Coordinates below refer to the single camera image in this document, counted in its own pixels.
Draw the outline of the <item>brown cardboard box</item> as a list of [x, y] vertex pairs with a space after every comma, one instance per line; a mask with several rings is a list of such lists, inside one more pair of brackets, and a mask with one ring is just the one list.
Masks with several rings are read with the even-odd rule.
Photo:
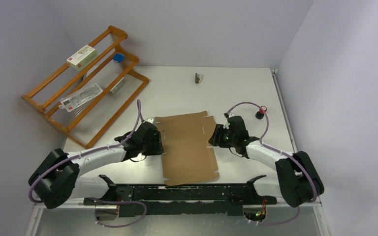
[[207, 111], [156, 117], [164, 154], [161, 155], [164, 184], [176, 186], [219, 177], [214, 150], [208, 140], [216, 122]]

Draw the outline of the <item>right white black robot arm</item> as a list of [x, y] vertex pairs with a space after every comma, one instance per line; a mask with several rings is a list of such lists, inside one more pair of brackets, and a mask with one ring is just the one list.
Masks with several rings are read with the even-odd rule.
[[281, 151], [250, 136], [241, 116], [227, 118], [226, 124], [216, 124], [209, 144], [231, 149], [246, 159], [258, 161], [275, 171], [275, 177], [259, 177], [246, 190], [250, 203], [259, 203], [264, 196], [282, 198], [289, 206], [298, 207], [313, 202], [325, 188], [310, 156], [304, 151]]

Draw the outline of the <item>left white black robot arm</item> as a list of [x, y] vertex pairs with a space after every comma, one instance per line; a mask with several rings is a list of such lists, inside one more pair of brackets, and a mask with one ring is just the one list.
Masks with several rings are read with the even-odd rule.
[[138, 155], [161, 155], [163, 147], [154, 119], [143, 121], [136, 131], [116, 137], [104, 146], [78, 152], [51, 151], [34, 171], [28, 183], [32, 202], [57, 208], [70, 199], [88, 198], [111, 204], [117, 187], [106, 175], [83, 175], [100, 167], [131, 160]]

